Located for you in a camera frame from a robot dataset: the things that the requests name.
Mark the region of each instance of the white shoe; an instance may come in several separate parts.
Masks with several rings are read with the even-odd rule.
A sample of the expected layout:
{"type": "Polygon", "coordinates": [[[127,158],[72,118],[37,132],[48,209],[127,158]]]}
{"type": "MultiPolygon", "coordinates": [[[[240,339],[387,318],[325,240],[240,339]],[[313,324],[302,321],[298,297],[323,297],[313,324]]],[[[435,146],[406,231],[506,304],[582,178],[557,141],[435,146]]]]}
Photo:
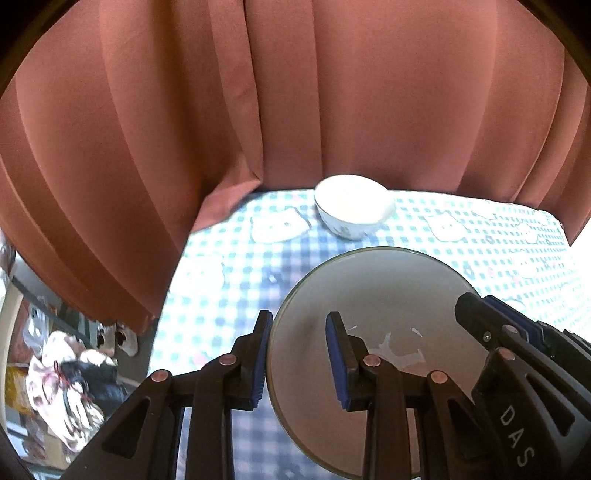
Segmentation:
{"type": "Polygon", "coordinates": [[[96,347],[99,352],[107,356],[115,354],[115,331],[116,325],[109,325],[108,327],[99,324],[96,331],[96,347]]]}
{"type": "Polygon", "coordinates": [[[117,346],[129,356],[138,353],[138,336],[129,327],[118,323],[115,338],[117,346]]]}

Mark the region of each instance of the curtain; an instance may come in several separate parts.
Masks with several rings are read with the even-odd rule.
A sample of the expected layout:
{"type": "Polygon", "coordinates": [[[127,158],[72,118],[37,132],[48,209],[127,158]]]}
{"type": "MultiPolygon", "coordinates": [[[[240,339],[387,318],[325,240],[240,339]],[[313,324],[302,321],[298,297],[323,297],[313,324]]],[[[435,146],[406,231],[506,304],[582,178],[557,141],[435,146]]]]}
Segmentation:
{"type": "Polygon", "coordinates": [[[0,99],[0,225],[64,301],[143,331],[192,230],[357,173],[591,212],[588,85],[517,0],[81,0],[0,99]]]}

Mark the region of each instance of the white bowl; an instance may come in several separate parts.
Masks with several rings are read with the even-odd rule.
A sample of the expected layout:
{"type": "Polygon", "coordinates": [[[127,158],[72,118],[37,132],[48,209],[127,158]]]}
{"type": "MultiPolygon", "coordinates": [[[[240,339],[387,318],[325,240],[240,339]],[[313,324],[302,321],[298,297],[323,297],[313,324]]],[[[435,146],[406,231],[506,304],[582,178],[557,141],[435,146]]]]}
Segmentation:
{"type": "Polygon", "coordinates": [[[348,240],[375,233],[395,209],[392,192],[358,175],[322,180],[314,190],[314,201],[328,229],[348,240]]]}

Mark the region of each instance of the blue and white checkered tablecloth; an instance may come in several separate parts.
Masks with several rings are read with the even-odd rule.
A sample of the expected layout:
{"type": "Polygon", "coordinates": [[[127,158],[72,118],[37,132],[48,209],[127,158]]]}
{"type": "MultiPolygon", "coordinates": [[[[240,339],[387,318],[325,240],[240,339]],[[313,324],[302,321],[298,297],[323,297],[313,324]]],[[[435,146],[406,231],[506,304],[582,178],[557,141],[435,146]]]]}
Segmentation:
{"type": "MultiPolygon", "coordinates": [[[[397,192],[396,213],[375,235],[348,242],[330,233],[312,190],[249,195],[226,221],[194,233],[171,283],[150,372],[202,367],[250,333],[259,310],[277,314],[310,270],[374,245],[421,251],[533,320],[591,337],[589,289],[560,223],[527,207],[425,192],[397,192]]],[[[181,449],[186,442],[188,415],[181,449]]],[[[238,480],[338,478],[304,456],[277,420],[268,393],[254,412],[233,413],[238,480]]],[[[184,478],[180,458],[178,477],[184,478]]]]}

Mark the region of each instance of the table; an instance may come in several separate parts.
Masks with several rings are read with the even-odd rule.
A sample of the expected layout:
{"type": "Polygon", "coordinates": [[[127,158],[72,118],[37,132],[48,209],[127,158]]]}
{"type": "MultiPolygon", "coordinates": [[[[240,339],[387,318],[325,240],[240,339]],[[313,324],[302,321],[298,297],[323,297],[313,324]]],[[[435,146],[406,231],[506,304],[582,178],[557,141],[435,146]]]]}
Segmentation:
{"type": "MultiPolygon", "coordinates": [[[[396,212],[384,228],[358,242],[323,226],[312,190],[249,195],[228,220],[194,233],[164,304],[150,372],[165,368],[176,375],[200,368],[250,333],[259,310],[275,315],[314,267],[374,245],[431,255],[463,275],[481,296],[492,294],[533,320],[591,338],[589,290],[556,218],[519,205],[446,194],[396,195],[396,212]],[[294,238],[273,241],[290,235],[294,238]]],[[[233,413],[233,445],[238,480],[338,478],[298,450],[266,389],[254,412],[233,413]]],[[[183,471],[180,458],[179,478],[183,471]]]]}

